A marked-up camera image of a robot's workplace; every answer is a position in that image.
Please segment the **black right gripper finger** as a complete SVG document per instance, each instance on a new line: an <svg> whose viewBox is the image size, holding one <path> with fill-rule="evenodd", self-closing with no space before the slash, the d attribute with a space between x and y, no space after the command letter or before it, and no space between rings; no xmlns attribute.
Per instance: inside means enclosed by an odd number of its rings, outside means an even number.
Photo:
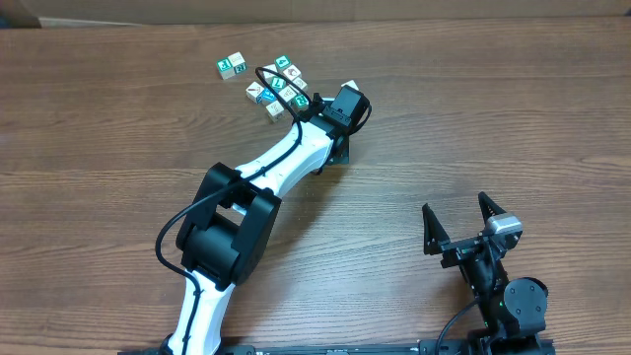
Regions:
<svg viewBox="0 0 631 355"><path fill-rule="evenodd" d="M422 207L422 217L424 223L423 252L430 255L442 253L443 247L451 242L449 235L428 204L424 204Z"/></svg>
<svg viewBox="0 0 631 355"><path fill-rule="evenodd" d="M484 222L487 222L491 217L506 213L506 211L495 203L484 191L478 193L478 203Z"/></svg>

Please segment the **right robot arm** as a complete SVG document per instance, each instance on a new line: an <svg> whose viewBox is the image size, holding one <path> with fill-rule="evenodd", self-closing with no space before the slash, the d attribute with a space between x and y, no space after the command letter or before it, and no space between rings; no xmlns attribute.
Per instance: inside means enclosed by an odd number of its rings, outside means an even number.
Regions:
<svg viewBox="0 0 631 355"><path fill-rule="evenodd" d="M439 254L444 268L457 267L473 300L443 327L435 342L436 354L553 354L551 340L539 334L546 329L548 288L540 280L511 280L501 259L517 246L524 231L522 221L478 193L484 228L474 237L452 241L428 204L422 207L423 252ZM448 344L445 338L454 323L472 308L484 322L465 339Z"/></svg>

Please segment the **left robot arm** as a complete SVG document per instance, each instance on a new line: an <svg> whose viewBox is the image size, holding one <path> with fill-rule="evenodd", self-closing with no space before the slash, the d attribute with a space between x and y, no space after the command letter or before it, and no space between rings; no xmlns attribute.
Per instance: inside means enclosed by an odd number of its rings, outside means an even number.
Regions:
<svg viewBox="0 0 631 355"><path fill-rule="evenodd" d="M289 132L253 161L206 173L193 202L174 219L185 292L175 332L161 354L216 354L235 288L260 262L283 196L310 173L347 160L349 140L370 116L369 99L344 86L333 99L315 96Z"/></svg>

